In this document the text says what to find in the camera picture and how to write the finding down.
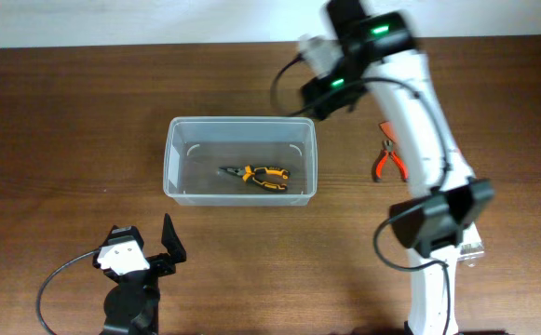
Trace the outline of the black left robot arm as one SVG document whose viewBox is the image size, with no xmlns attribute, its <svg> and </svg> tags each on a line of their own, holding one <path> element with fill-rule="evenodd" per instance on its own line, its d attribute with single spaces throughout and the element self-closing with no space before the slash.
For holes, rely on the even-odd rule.
<svg viewBox="0 0 541 335">
<path fill-rule="evenodd" d="M 111 335 L 150 335 L 159 332 L 158 280 L 176 273 L 176 265 L 185 262 L 186 251 L 165 215 L 161 244 L 166 249 L 146 257 L 143 239 L 135 226 L 113 226 L 93 257 L 93 266 L 115 282 L 107 294 L 102 333 Z"/>
</svg>

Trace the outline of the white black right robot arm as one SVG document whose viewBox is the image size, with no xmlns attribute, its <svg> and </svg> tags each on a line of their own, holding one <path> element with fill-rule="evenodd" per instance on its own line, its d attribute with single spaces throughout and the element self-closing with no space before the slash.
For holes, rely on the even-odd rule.
<svg viewBox="0 0 541 335">
<path fill-rule="evenodd" d="M 325 6 L 336 34 L 300 43 L 315 78 L 301 88 L 301 114 L 324 120 L 354 108 L 371 93 L 390 122 L 408 171 L 411 199 L 390 207 L 377 232 L 391 228 L 406 249 L 406 266 L 386 266 L 410 274 L 412 304 L 407 334 L 456 334 L 454 279 L 459 261 L 480 255 L 475 226 L 494 189 L 478 179 L 463 157 L 441 110 L 427 54 L 398 12 L 370 15 L 359 1 Z"/>
</svg>

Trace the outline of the red handled cutting pliers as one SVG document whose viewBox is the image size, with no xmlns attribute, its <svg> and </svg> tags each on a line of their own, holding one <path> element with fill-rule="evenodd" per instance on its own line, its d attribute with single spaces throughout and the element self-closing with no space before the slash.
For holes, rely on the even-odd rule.
<svg viewBox="0 0 541 335">
<path fill-rule="evenodd" d="M 400 178 L 403 181 L 407 181 L 409 178 L 409 172 L 395 151 L 395 143 L 392 140 L 382 141 L 383 148 L 378 157 L 374 161 L 372 166 L 372 179 L 374 182 L 380 182 L 383 177 L 383 168 L 388 160 L 392 160 L 399 170 Z"/>
</svg>

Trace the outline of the yellow black long-nose pliers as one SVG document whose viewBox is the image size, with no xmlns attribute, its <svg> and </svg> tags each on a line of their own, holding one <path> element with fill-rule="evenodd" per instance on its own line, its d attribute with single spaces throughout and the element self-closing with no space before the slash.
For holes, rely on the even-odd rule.
<svg viewBox="0 0 541 335">
<path fill-rule="evenodd" d="M 288 185 L 285 183 L 291 173 L 283 167 L 255 167 L 246 165 L 244 167 L 219 167 L 219 170 L 232 176 L 242 179 L 247 184 L 258 186 L 265 191 L 273 193 L 286 193 Z M 281 182 L 266 181 L 264 176 L 277 177 Z"/>
</svg>

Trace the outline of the orange scraper wooden handle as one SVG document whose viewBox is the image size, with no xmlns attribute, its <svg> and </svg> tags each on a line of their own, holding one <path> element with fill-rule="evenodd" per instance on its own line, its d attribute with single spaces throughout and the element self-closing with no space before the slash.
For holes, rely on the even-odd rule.
<svg viewBox="0 0 541 335">
<path fill-rule="evenodd" d="M 385 121 L 379 124 L 379 128 L 383 131 L 383 133 L 391 140 L 396 141 L 396 135 L 394 133 L 394 130 L 392 128 L 392 125 L 389 121 Z"/>
</svg>

